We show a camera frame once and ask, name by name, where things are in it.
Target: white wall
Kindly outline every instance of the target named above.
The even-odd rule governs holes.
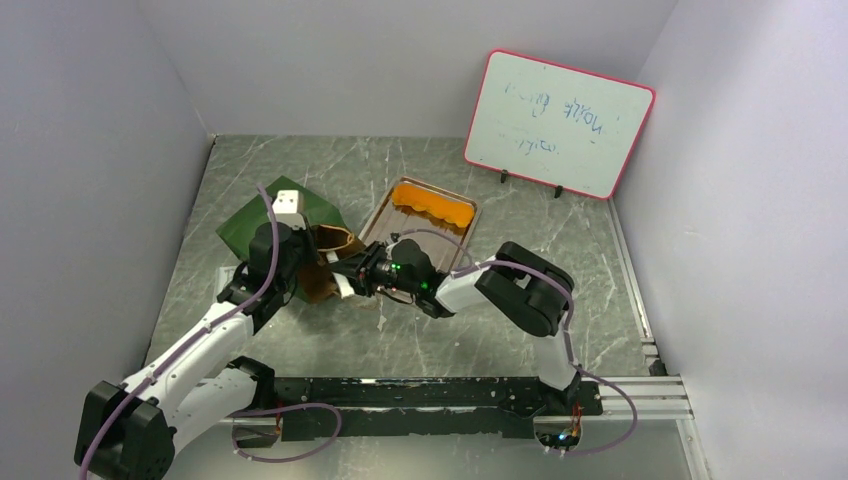
[[[208,153],[134,0],[0,3],[0,477],[76,478],[137,369]]]
[[[634,79],[676,0],[140,0],[215,133],[465,136],[495,47]]]
[[[848,5],[681,1],[616,196],[715,478],[845,478]]]

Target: black metal base plate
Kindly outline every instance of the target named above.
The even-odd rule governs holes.
[[[533,418],[569,416],[556,411],[536,377],[461,378],[277,378],[285,405],[323,402],[342,412],[340,436],[403,436],[500,433],[504,438],[534,438]],[[603,413],[598,385],[581,382],[576,399],[583,415]],[[328,437],[335,416],[326,410],[286,413],[282,439]]]

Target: wire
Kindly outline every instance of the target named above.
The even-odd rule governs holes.
[[[333,434],[330,436],[329,439],[327,439],[326,442],[322,443],[321,445],[313,448],[312,450],[310,450],[306,453],[301,453],[300,455],[295,455],[293,457],[266,458],[266,457],[257,457],[255,455],[251,455],[251,454],[245,452],[244,450],[242,450],[241,448],[239,448],[238,442],[236,441],[236,438],[235,438],[235,435],[233,435],[233,437],[232,437],[233,449],[234,449],[233,453],[235,453],[236,455],[238,455],[242,458],[246,458],[246,459],[252,460],[254,462],[260,462],[260,463],[289,463],[289,462],[294,462],[294,461],[297,461],[297,460],[303,460],[304,458],[311,457],[312,455],[315,455],[316,453],[324,450],[325,448],[329,447],[330,444],[332,444],[337,438],[339,438],[339,432],[341,432],[341,430],[342,430],[342,414],[341,414],[341,412],[339,411],[338,408],[336,408],[332,405],[329,405],[329,404],[326,404],[326,403],[301,403],[299,405],[289,405],[288,407],[272,408],[270,410],[253,410],[253,411],[249,411],[249,412],[235,412],[232,415],[230,415],[230,417],[233,417],[233,418],[260,417],[260,416],[263,416],[263,415],[276,415],[278,413],[292,412],[292,411],[295,411],[295,410],[306,410],[308,408],[322,408],[324,410],[329,410],[329,411],[333,412],[333,415],[336,416],[336,429],[333,431]]]
[[[197,330],[191,337],[187,338],[185,342],[183,342],[179,347],[177,347],[173,353],[171,353],[168,358],[166,358],[158,368],[153,370],[153,373],[141,381],[137,387],[135,387],[123,400],[112,410],[112,413],[106,418],[106,421],[103,422],[103,425],[100,426],[100,430],[97,431],[97,434],[94,435],[94,438],[91,440],[91,445],[88,446],[88,449],[85,452],[85,455],[82,458],[82,462],[80,462],[80,471],[79,471],[79,480],[86,480],[88,478],[88,469],[91,466],[91,460],[94,458],[94,454],[97,452],[97,448],[100,446],[100,443],[103,441],[103,437],[106,436],[106,432],[115,424],[118,417],[121,413],[127,408],[127,405],[133,401],[133,399],[137,398],[141,395],[144,390],[147,389],[154,381],[156,381],[162,373],[170,367],[175,361],[177,361],[183,353],[186,352],[189,348],[191,348],[201,337],[206,335],[207,332],[211,331],[211,329],[217,327],[223,322],[233,318],[237,313],[241,312],[253,302],[255,302],[259,297],[261,297],[268,287],[271,286],[271,282],[274,280],[274,273],[277,269],[277,259],[279,258],[279,230],[277,228],[277,219],[274,215],[274,207],[271,201],[271,197],[268,196],[268,193],[260,184],[256,184],[256,188],[259,189],[259,195],[262,197],[263,202],[265,203],[265,209],[268,212],[268,219],[271,221],[271,237],[273,238],[272,248],[271,248],[271,268],[268,269],[268,276],[265,278],[265,283],[259,287],[259,290],[256,291],[250,298],[237,305],[232,310],[224,313],[220,317],[216,318],[209,322],[209,329],[199,329]]]
[[[615,440],[613,440],[609,443],[605,443],[604,445],[601,445],[600,447],[593,447],[593,448],[587,448],[586,450],[573,450],[573,451],[570,451],[570,452],[566,452],[565,455],[566,456],[572,456],[572,457],[581,457],[583,455],[594,455],[596,453],[605,452],[605,451],[607,451],[611,448],[615,448],[615,447],[621,445],[622,443],[624,443],[625,440],[627,440],[628,438],[630,438],[631,435],[633,435],[633,432],[636,431],[636,425],[639,423],[639,413],[636,411],[636,404],[633,403],[633,399],[630,398],[630,396],[627,395],[627,393],[625,393],[624,390],[622,390],[621,387],[619,387],[618,385],[610,382],[609,380],[601,378],[601,377],[599,377],[599,376],[597,376],[593,373],[587,372],[583,367],[578,366],[577,372],[580,373],[580,375],[583,375],[584,377],[589,377],[589,378],[591,378],[592,380],[594,380],[598,383],[601,383],[603,385],[610,387],[611,389],[615,390],[619,395],[621,395],[621,397],[624,399],[624,401],[627,402],[627,405],[630,406],[630,411],[633,412],[633,419],[630,421],[630,426],[627,428],[627,431],[624,432],[623,434],[621,434],[621,436],[616,438]]]
[[[630,396],[627,395],[627,393],[625,393],[624,390],[622,390],[618,385],[586,371],[586,369],[580,366],[580,364],[577,362],[577,358],[574,356],[574,347],[571,344],[571,332],[569,331],[569,328],[571,327],[571,321],[574,317],[574,297],[572,297],[571,292],[569,292],[565,287],[554,281],[554,279],[552,279],[551,277],[545,275],[544,273],[536,269],[530,268],[526,265],[521,265],[520,263],[509,262],[506,260],[487,260],[485,262],[480,263],[476,268],[475,266],[471,266],[463,270],[454,271],[453,276],[454,278],[462,278],[466,275],[470,275],[471,273],[476,271],[477,268],[489,266],[509,267],[530,274],[554,287],[557,292],[559,292],[563,297],[565,297],[566,303],[568,304],[568,312],[566,313],[565,318],[560,322],[560,329],[563,333],[563,340],[565,341],[565,351],[566,356],[568,357],[568,361],[571,362],[575,370],[577,370],[577,373],[579,373],[580,375],[591,378],[592,380],[595,380],[596,382],[606,385],[615,390],[619,395],[622,396],[622,398],[624,398],[624,400],[630,406],[630,411],[633,412],[633,420],[630,422],[630,427],[628,427],[627,431],[624,432],[620,437],[607,444],[601,445],[600,447],[589,448],[587,450],[570,451],[566,452],[565,455],[583,456],[601,453],[611,448],[617,447],[622,442],[630,438],[630,436],[633,435],[633,432],[636,430],[636,425],[639,422],[639,414],[636,412],[636,404],[633,403],[633,399],[631,399]]]
[[[456,248],[458,248],[459,251],[462,252],[462,256],[467,258],[468,262],[470,264],[474,265],[474,259],[471,258],[471,254],[468,253],[467,248],[463,247],[461,243],[457,242],[455,239],[451,238],[449,235],[445,235],[444,233],[442,233],[438,230],[433,230],[433,229],[430,229],[430,228],[412,228],[412,229],[404,230],[404,231],[400,232],[398,234],[398,237],[405,237],[405,236],[411,235],[413,233],[429,233],[431,235],[436,235],[437,237],[442,237],[443,239],[454,244],[456,246]]]

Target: pink whiteboard frame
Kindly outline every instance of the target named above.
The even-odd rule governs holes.
[[[643,88],[643,89],[651,92],[651,103],[648,105],[648,110],[645,111],[645,117],[642,118],[642,123],[639,125],[639,130],[636,132],[636,137],[633,139],[633,144],[630,145],[630,150],[627,152],[627,158],[624,159],[624,164],[622,164],[621,170],[618,172],[618,178],[616,178],[615,185],[613,185],[612,190],[610,191],[610,194],[607,195],[606,197],[598,197],[596,195],[592,195],[592,194],[589,194],[589,193],[586,193],[586,192],[581,192],[579,190],[572,190],[570,188],[563,187],[563,190],[565,190],[565,191],[578,193],[580,195],[585,195],[587,197],[598,198],[600,200],[607,200],[610,197],[612,197],[612,195],[618,189],[618,184],[619,184],[619,182],[621,182],[621,176],[624,173],[624,169],[627,167],[627,164],[630,162],[630,157],[633,155],[633,150],[636,148],[636,142],[638,142],[639,137],[642,136],[642,131],[645,129],[645,123],[648,121],[648,116],[651,114],[651,110],[654,108],[654,101],[657,99],[657,92],[653,88],[651,88],[647,85],[640,85],[638,83],[628,82],[626,80],[613,78],[613,77],[603,75],[603,74],[600,74],[600,73],[590,72],[588,70],[583,70],[583,69],[575,68],[575,67],[569,67],[568,65],[561,65],[561,64],[558,64],[558,63],[554,63],[554,62],[549,62],[547,60],[542,60],[542,59],[539,59],[539,58],[531,57],[529,55],[523,55],[523,54],[520,54],[520,53],[511,52],[509,50],[496,48],[496,49],[492,50],[491,52],[489,52],[489,56],[488,56],[488,58],[486,58],[486,67],[483,71],[483,79],[480,80],[480,91],[477,93],[477,101],[474,104],[474,115],[471,117],[471,125],[468,126],[468,135],[465,137],[465,150],[463,151],[463,156],[465,157],[466,162],[468,162],[472,165],[478,166],[478,167],[485,168],[487,170],[495,171],[495,172],[500,172],[500,170],[498,170],[495,167],[491,167],[489,165],[483,165],[483,164],[473,162],[473,161],[468,159],[468,140],[471,137],[471,129],[474,127],[474,119],[477,117],[477,107],[480,105],[480,96],[483,94],[483,84],[486,82],[486,75],[489,73],[489,62],[492,60],[492,55],[494,55],[496,53],[504,53],[506,55],[512,55],[512,56],[515,56],[515,57],[526,58],[527,60],[533,60],[535,62],[541,62],[541,63],[544,63],[546,65],[551,65],[551,66],[554,66],[554,67],[557,67],[557,68],[564,68],[566,70],[573,70],[575,72],[583,73],[583,74],[586,74],[586,75],[593,75],[595,77],[600,77],[600,78],[603,78],[603,79],[606,79],[606,80],[612,80],[614,82],[624,83],[626,85],[631,85],[631,86],[634,86],[634,87]],[[552,183],[548,183],[544,180],[539,180],[537,178],[530,178],[530,177],[527,177],[527,176],[524,176],[524,175],[518,175],[518,174],[515,174],[515,173],[512,173],[512,172],[508,172],[508,173],[509,173],[510,176],[513,176],[513,177],[523,178],[524,180],[530,180],[531,182],[541,183],[541,184],[547,185],[549,187],[557,187],[557,185],[554,185]]]

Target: whiteboard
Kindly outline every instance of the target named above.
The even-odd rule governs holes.
[[[654,91],[495,50],[465,145],[469,163],[609,198]]]

